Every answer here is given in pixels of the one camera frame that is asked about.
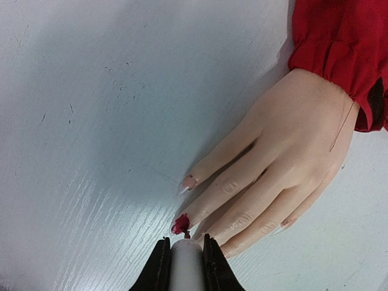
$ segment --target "white cylindrical tool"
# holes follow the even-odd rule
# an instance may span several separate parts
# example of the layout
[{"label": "white cylindrical tool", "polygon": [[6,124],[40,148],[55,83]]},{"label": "white cylindrical tool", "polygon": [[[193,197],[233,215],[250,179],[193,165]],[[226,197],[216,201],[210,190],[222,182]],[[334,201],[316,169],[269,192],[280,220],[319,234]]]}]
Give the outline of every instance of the white cylindrical tool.
[{"label": "white cylindrical tool", "polygon": [[171,251],[169,291],[205,291],[201,246],[192,239],[181,239]]}]

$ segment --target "skin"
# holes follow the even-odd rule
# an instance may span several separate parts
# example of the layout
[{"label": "skin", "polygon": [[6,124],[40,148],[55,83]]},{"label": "skin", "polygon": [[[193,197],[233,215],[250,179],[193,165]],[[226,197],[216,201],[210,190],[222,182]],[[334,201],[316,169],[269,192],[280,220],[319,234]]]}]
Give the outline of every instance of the skin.
[{"label": "skin", "polygon": [[194,238],[209,233],[232,257],[279,225],[291,226],[339,171],[359,109],[337,85],[291,71],[182,182],[195,188],[253,144],[182,211],[190,228],[200,224]]}]

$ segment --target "hand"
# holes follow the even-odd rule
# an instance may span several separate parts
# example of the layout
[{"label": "hand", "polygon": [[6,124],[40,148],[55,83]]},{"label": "hand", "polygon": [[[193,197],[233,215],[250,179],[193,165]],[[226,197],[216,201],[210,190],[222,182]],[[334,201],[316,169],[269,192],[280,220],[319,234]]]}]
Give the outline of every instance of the hand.
[{"label": "hand", "polygon": [[209,215],[240,194],[197,235],[209,233],[226,256],[241,253],[279,225],[288,228],[341,167],[358,111],[359,105],[335,84],[305,70],[291,71],[190,171],[182,182],[187,190],[252,146],[181,214],[187,213],[190,228],[204,226]]}]

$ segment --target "scratched surface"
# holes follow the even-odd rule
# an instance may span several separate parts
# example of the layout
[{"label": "scratched surface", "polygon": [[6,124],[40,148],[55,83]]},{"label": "scratched surface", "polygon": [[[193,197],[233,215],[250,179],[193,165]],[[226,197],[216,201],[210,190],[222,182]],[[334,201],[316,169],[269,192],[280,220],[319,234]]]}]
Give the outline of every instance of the scratched surface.
[{"label": "scratched surface", "polygon": [[[0,289],[128,290],[179,181],[286,72],[286,0],[0,3]],[[388,290],[386,132],[357,133],[248,290]]]}]

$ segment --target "red sleeve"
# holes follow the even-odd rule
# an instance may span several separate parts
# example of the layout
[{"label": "red sleeve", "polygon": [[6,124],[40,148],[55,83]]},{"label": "red sleeve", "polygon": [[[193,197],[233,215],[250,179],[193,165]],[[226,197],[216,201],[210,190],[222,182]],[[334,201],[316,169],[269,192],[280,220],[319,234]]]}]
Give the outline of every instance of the red sleeve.
[{"label": "red sleeve", "polygon": [[290,69],[342,87],[360,107],[356,129],[388,129],[388,1],[296,0]]}]

